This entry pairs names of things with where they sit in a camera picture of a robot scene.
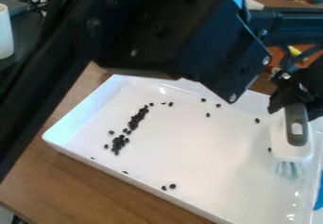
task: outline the scrub brush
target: scrub brush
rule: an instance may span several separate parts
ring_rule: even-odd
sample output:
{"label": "scrub brush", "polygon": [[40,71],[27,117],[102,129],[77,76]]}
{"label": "scrub brush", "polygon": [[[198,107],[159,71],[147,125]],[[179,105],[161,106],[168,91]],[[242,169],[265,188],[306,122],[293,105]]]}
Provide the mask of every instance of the scrub brush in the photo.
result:
{"label": "scrub brush", "polygon": [[314,154],[305,105],[289,105],[272,114],[270,136],[275,173],[290,180],[303,178],[306,164]]}

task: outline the black seed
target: black seed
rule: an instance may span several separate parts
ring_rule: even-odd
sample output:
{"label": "black seed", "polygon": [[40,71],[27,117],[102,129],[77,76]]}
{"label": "black seed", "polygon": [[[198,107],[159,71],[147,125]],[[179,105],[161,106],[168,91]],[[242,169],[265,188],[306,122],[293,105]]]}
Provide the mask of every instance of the black seed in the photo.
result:
{"label": "black seed", "polygon": [[120,139],[116,137],[116,138],[114,138],[114,139],[112,140],[112,142],[113,142],[114,144],[117,144],[117,143],[119,142],[119,140],[120,140]]}

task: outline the white plastic tray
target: white plastic tray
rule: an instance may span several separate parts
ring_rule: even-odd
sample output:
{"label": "white plastic tray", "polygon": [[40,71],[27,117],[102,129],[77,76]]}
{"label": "white plastic tray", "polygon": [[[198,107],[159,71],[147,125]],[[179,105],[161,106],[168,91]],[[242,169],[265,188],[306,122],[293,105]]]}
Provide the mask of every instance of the white plastic tray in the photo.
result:
{"label": "white plastic tray", "polygon": [[[155,106],[115,156],[108,131],[121,134],[150,102]],[[42,137],[72,158],[219,224],[311,223],[321,134],[314,132],[315,154],[304,178],[275,175],[267,105],[267,95],[251,91],[228,105],[188,80],[113,76]],[[161,190],[171,183],[175,190]]]}

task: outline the table surface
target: table surface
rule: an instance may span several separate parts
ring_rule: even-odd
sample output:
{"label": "table surface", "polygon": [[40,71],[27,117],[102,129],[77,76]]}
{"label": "table surface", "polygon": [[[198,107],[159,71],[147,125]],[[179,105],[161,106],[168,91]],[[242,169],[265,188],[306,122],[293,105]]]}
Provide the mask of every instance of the table surface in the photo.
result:
{"label": "table surface", "polygon": [[[270,1],[266,4],[272,7],[295,6],[294,2]],[[64,156],[42,140],[45,130],[110,76],[89,64],[0,185],[0,204],[30,223],[211,223]],[[274,88],[267,78],[262,74],[252,90],[271,94]]]}

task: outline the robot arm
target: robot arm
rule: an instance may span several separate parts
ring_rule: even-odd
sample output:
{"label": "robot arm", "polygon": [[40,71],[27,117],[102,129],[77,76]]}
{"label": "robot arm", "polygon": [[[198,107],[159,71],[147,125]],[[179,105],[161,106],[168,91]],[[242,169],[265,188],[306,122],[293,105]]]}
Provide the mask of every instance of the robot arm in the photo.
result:
{"label": "robot arm", "polygon": [[[0,88],[0,180],[90,60],[124,74],[199,81],[234,103],[270,62],[266,44],[322,42],[319,12],[313,20],[289,12],[251,13],[249,21],[244,4],[53,0],[39,43]],[[299,37],[292,33],[295,22],[307,28]]]}

